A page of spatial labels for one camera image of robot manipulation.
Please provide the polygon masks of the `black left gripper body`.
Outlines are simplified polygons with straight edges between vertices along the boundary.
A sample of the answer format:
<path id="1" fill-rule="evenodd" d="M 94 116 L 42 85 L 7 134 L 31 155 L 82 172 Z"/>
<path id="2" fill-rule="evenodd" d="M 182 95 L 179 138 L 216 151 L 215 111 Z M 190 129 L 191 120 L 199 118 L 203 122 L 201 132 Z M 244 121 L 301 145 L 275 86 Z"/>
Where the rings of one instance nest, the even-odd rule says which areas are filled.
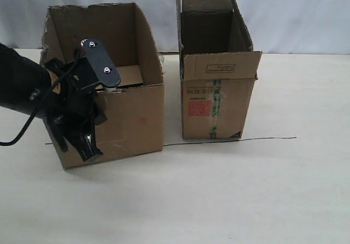
<path id="1" fill-rule="evenodd" d="M 97 102 L 96 87 L 102 82 L 87 58 L 70 63 L 53 58 L 45 68 L 57 77 L 66 75 L 46 100 L 47 123 L 60 135 L 94 132 L 95 126 L 107 121 Z"/>

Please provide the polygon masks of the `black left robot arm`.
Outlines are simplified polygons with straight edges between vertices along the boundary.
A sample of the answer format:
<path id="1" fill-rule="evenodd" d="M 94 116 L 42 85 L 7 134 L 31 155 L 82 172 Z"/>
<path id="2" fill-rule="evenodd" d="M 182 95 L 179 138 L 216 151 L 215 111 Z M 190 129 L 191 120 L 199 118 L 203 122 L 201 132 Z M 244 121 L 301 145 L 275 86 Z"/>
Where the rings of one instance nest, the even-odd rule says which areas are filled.
<path id="1" fill-rule="evenodd" d="M 75 48 L 71 62 L 52 58 L 41 65 L 1 44 L 1 107 L 28 115 L 19 133 L 1 146 L 18 143 L 39 118 L 60 151 L 71 144 L 84 162 L 101 157 L 95 127 L 107 117 L 97 104 L 96 88 L 120 83 L 109 63 L 107 52 L 96 45 Z"/>

